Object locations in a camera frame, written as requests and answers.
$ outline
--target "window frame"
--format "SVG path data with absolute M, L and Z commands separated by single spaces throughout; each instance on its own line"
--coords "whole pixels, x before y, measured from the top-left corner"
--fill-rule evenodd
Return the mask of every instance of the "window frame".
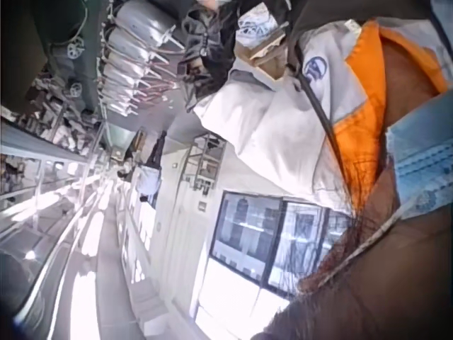
M 240 271 L 237 268 L 233 268 L 228 263 L 223 262 L 222 260 L 220 260 L 220 258 L 218 258 L 214 255 L 214 245 L 215 245 L 215 242 L 217 241 L 217 232 L 219 230 L 219 222 L 220 222 L 220 217 L 221 217 L 221 212 L 222 212 L 222 206 L 224 204 L 225 197 L 228 194 L 238 195 L 238 196 L 240 195 L 240 196 L 246 196 L 246 197 L 252 197 L 252 198 L 271 198 L 271 199 L 279 201 L 278 209 L 279 209 L 280 214 L 277 217 L 278 218 L 277 227 L 274 229 L 273 238 L 270 243 L 269 253 L 268 253 L 267 259 L 265 261 L 264 270 L 263 270 L 262 274 L 260 275 L 260 280 L 257 280 L 256 278 L 248 276 L 247 274 L 245 274 L 244 272 Z M 222 194 L 222 200 L 221 200 L 221 203 L 219 206 L 219 210 L 217 213 L 217 219 L 215 222 L 214 233 L 212 235 L 212 241 L 211 241 L 210 250 L 209 250 L 209 259 L 213 259 L 214 261 L 218 262 L 219 264 L 226 266 L 229 270 L 233 271 L 235 274 L 241 276 L 242 278 L 245 278 L 246 280 L 248 280 L 250 282 L 257 284 L 260 288 L 264 288 L 284 299 L 294 298 L 293 293 L 287 292 L 286 290 L 277 288 L 277 287 L 269 284 L 269 278 L 270 278 L 270 274 L 271 274 L 272 268 L 275 263 L 275 257 L 277 256 L 278 247 L 280 245 L 281 234 L 282 234 L 282 230 L 283 230 L 283 227 L 285 224 L 285 216 L 287 214 L 287 207 L 288 207 L 289 203 L 312 205 L 312 206 L 317 207 L 318 209 L 321 209 L 320 213 L 321 213 L 321 215 L 323 215 L 324 221 L 322 222 L 322 226 L 321 226 L 321 230 L 320 230 L 319 246 L 317 247 L 318 249 L 316 250 L 316 255 L 311 264 L 312 270 L 313 270 L 313 268 L 316 268 L 316 264 L 319 262 L 319 258 L 321 257 L 322 244 L 323 244 L 323 242 L 326 238 L 326 234 L 327 234 L 328 217 L 329 217 L 330 211 L 331 211 L 330 209 L 320 207 L 320 206 L 315 205 L 310 202 L 304 202 L 303 200 L 297 200 L 296 198 L 294 200 L 292 200 L 291 198 L 288 198 L 285 196 L 279 197 L 279 196 L 272 196 L 272 195 L 253 195 L 251 193 L 240 193 L 240 192 L 236 192 L 236 191 L 224 191 Z

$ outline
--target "jacket sleeve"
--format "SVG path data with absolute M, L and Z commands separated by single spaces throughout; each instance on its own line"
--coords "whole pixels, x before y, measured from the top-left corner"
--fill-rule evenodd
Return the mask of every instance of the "jacket sleeve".
M 239 2 L 234 0 L 216 11 L 196 3 L 183 19 L 186 46 L 178 63 L 178 80 L 188 112 L 228 79 L 235 60 L 238 9 Z

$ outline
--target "handrail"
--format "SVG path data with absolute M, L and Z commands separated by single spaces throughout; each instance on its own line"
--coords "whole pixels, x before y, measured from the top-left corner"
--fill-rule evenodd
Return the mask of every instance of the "handrail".
M 52 247 L 52 250 L 50 251 L 49 255 L 47 255 L 47 258 L 45 259 L 44 265 L 42 266 L 40 272 L 38 273 L 37 278 L 35 279 L 35 282 L 33 284 L 33 288 L 26 298 L 25 303 L 23 303 L 23 306 L 19 312 L 17 312 L 16 316 L 13 318 L 15 324 L 21 324 L 26 317 L 28 316 L 28 313 L 30 312 L 33 304 L 36 301 L 36 297 L 38 296 L 38 293 L 40 292 L 42 283 L 44 282 L 47 272 L 49 271 L 50 266 L 53 264 L 55 257 L 57 255 L 57 252 L 59 250 L 59 246 L 63 243 L 63 241 L 66 239 L 68 234 L 72 231 L 72 227 L 75 225 L 76 221 L 80 218 L 82 215 L 82 212 L 84 211 L 85 205 L 88 205 L 93 197 L 98 193 L 98 191 L 94 191 L 90 197 L 86 200 L 85 204 L 82 205 L 77 212 L 74 214 L 72 219 L 69 221 L 69 224 L 67 227 L 64 229 L 64 231 L 60 234 L 57 242 L 54 244 Z
M 93 209 L 97 206 L 97 204 L 98 204 L 99 200 L 101 199 L 101 196 L 103 195 L 106 187 L 107 187 L 107 183 L 104 183 L 103 190 L 100 193 L 98 192 L 99 193 L 98 197 L 97 197 L 96 201 L 94 202 L 94 204 L 91 206 L 91 209 L 88 212 L 88 214 L 86 214 L 87 216 L 89 216 L 93 212 Z M 68 270 L 69 260 L 70 260 L 70 258 L 72 256 L 72 254 L 74 253 L 76 245 L 79 243 L 79 239 L 81 237 L 81 234 L 82 234 L 82 232 L 85 229 L 85 226 L 87 224 L 88 223 L 85 223 L 84 225 L 82 225 L 79 228 L 79 230 L 77 232 L 77 235 L 75 236 L 74 241 L 72 242 L 71 249 L 69 250 L 69 254 L 66 257 L 66 260 L 64 262 L 63 271 L 62 271 L 62 274 L 61 274 L 60 279 L 59 279 L 57 296 L 55 297 L 55 303 L 54 303 L 54 308 L 53 308 L 53 311 L 52 311 L 52 319 L 50 321 L 49 333 L 47 334 L 47 340 L 52 340 L 52 337 L 53 337 L 53 334 L 54 334 L 54 331 L 55 331 L 55 324 L 57 323 L 57 315 L 58 315 L 58 309 L 59 309 L 59 301 L 60 301 L 61 296 L 62 296 L 63 285 L 64 285 L 64 280 L 66 278 L 67 270 Z

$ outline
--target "passenger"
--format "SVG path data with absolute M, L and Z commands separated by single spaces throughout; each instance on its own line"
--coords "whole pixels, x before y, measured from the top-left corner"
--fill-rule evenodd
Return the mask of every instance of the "passenger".
M 161 185 L 161 158 L 164 150 L 166 131 L 162 131 L 161 136 L 153 146 L 151 155 L 144 164 L 139 164 L 139 178 L 137 182 L 137 191 L 140 194 L 140 202 L 147 202 L 153 195 L 157 193 Z M 130 175 L 130 172 L 123 173 L 119 171 L 118 177 L 125 179 Z
M 389 90 L 407 87 L 398 81 L 401 63 L 411 67 L 410 79 L 426 79 L 430 96 L 453 82 L 451 46 L 427 19 L 432 11 L 425 2 L 294 1 L 291 67 L 275 91 L 250 72 L 230 72 L 241 1 L 222 1 L 215 10 L 196 4 L 182 23 L 187 48 L 178 65 L 187 109 L 261 176 L 292 195 L 352 213 L 381 170 L 383 134 L 412 109 Z
M 188 110 L 258 174 L 354 221 L 253 340 L 451 339 L 453 64 L 429 3 L 292 1 L 276 91 L 229 72 L 238 2 L 183 21 Z

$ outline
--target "window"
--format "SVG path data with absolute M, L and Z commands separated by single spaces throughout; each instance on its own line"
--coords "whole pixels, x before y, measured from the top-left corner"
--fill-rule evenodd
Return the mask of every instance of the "window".
M 250 339 L 296 293 L 346 230 L 344 215 L 282 198 L 226 192 L 195 319 L 212 339 Z
M 322 208 L 316 205 L 286 204 L 280 242 L 268 283 L 287 293 L 296 293 L 300 278 L 312 272 L 321 236 Z
M 226 193 L 211 255 L 251 279 L 261 276 L 276 235 L 280 202 L 278 198 Z
M 132 277 L 132 283 L 137 283 L 137 282 L 140 282 L 141 280 L 144 280 L 142 265 L 140 264 L 140 261 L 138 259 L 136 259 L 134 276 Z
M 126 230 L 125 243 L 122 246 L 122 262 L 127 268 L 127 250 L 129 247 L 129 232 Z
M 154 230 L 156 220 L 156 211 L 148 203 L 141 203 L 139 214 L 139 235 L 146 250 L 149 250 L 151 245 L 151 237 Z

